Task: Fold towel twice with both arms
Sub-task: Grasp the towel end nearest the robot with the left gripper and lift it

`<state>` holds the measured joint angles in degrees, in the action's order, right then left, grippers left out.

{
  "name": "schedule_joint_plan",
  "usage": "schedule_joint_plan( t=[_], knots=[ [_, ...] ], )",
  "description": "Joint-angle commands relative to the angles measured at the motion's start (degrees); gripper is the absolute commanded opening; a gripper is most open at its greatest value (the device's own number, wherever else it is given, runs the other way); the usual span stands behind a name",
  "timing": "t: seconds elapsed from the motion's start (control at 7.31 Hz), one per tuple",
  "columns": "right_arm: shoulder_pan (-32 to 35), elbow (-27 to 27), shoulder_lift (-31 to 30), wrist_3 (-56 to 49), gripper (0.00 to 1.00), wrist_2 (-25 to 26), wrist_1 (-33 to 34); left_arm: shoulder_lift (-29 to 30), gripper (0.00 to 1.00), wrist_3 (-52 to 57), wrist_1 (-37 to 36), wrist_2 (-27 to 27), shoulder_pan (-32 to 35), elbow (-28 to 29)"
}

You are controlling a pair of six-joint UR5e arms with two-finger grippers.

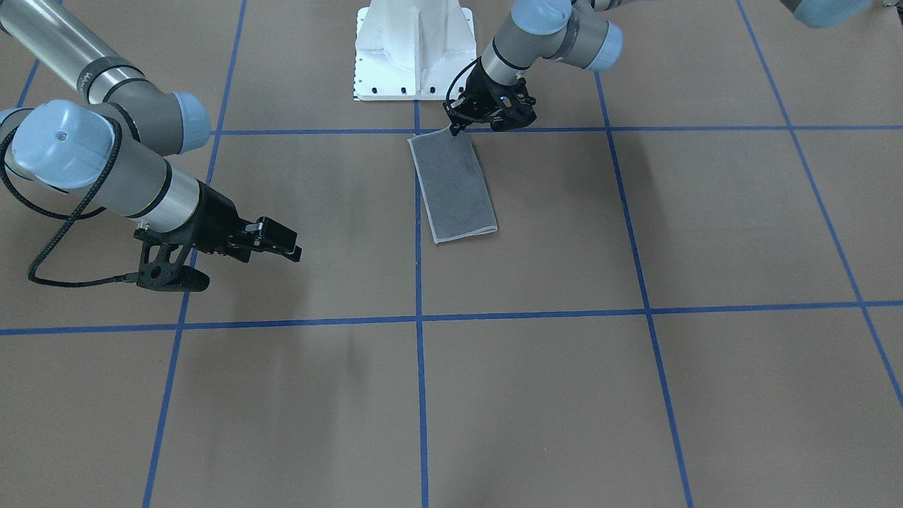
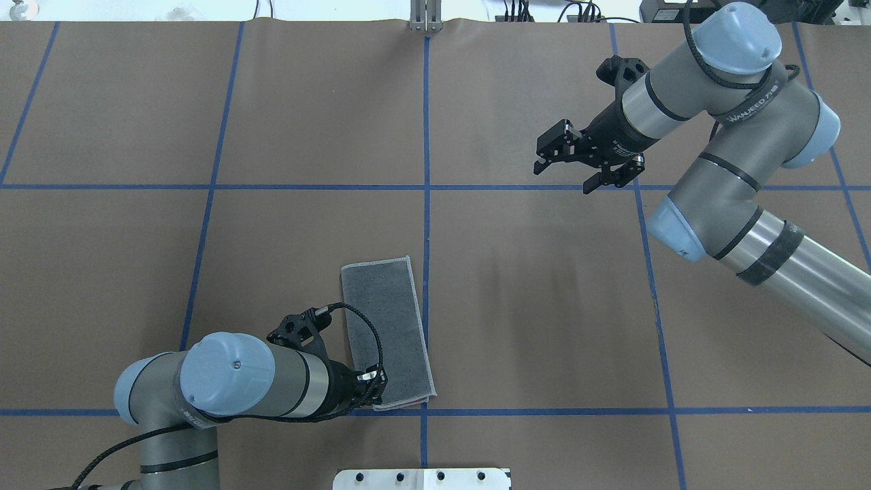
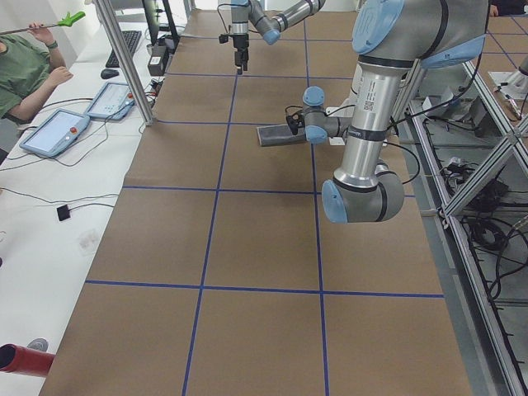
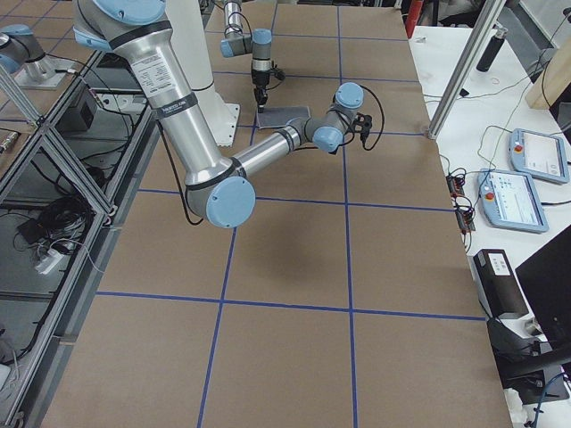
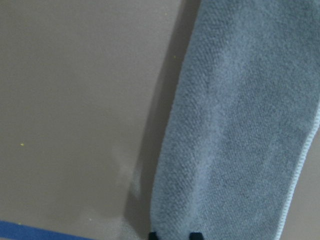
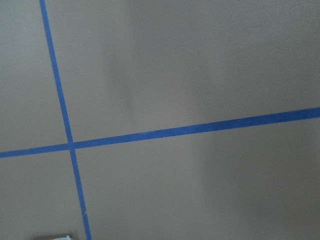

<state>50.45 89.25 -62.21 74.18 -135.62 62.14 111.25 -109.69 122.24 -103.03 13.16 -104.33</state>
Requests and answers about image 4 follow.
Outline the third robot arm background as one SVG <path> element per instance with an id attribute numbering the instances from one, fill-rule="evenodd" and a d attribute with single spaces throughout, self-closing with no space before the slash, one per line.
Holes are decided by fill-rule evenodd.
<path id="1" fill-rule="evenodd" d="M 78 74 L 74 64 L 49 56 L 27 25 L 1 28 L 1 66 L 22 88 L 55 90 L 65 76 Z"/>

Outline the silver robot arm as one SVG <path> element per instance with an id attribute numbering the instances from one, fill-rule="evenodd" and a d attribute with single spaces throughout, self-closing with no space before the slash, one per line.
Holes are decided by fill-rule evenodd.
<path id="1" fill-rule="evenodd" d="M 271 55 L 272 33 L 269 29 L 252 29 L 242 12 L 241 1 L 224 1 L 224 38 L 219 47 L 223 57 L 251 55 L 251 77 L 257 112 L 263 113 L 268 101 L 270 79 L 285 80 L 285 73 Z"/>
<path id="2" fill-rule="evenodd" d="M 81 45 L 124 58 L 186 169 L 183 201 L 214 226 L 233 228 L 252 214 L 256 194 L 248 177 L 313 143 L 334 153 L 357 119 L 362 86 L 337 89 L 323 117 L 295 118 L 269 137 L 227 158 L 215 142 L 198 98 L 173 49 L 163 1 L 77 1 L 74 32 Z"/>

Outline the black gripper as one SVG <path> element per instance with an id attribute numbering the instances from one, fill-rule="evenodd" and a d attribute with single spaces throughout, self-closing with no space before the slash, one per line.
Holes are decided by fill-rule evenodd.
<path id="1" fill-rule="evenodd" d="M 271 77 L 279 82 L 286 79 L 285 73 L 274 62 L 253 62 L 251 67 L 253 93 L 258 111 L 264 111 L 268 100 L 268 85 Z"/>
<path id="2" fill-rule="evenodd" d="M 337 154 L 338 148 L 350 144 L 355 139 L 355 136 L 360 137 L 361 146 L 365 151 L 371 151 L 372 148 L 367 147 L 366 142 L 372 128 L 372 117 L 358 112 L 356 118 L 352 122 L 349 122 L 341 112 L 337 111 L 336 114 L 345 125 L 345 133 L 350 134 L 351 138 L 346 140 L 343 137 L 342 142 L 338 144 L 330 154 Z"/>

